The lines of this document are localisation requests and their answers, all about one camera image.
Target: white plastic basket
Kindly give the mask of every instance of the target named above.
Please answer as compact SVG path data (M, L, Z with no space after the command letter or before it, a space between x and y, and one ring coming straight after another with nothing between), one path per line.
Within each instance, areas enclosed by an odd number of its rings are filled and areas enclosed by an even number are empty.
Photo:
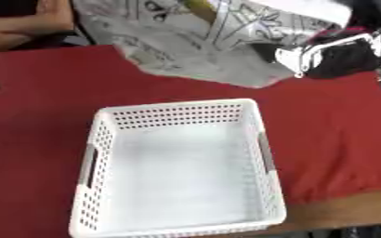
M286 210L256 103L100 110L73 202L72 237L190 237L266 229Z

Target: red tablecloth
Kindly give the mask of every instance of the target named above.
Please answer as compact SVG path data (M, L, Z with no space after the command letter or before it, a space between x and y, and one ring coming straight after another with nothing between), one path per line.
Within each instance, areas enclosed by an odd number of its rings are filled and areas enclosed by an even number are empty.
M88 128L108 106L255 99L288 203L381 188L372 73L245 89L150 76L110 46L0 54L0 237L66 237Z

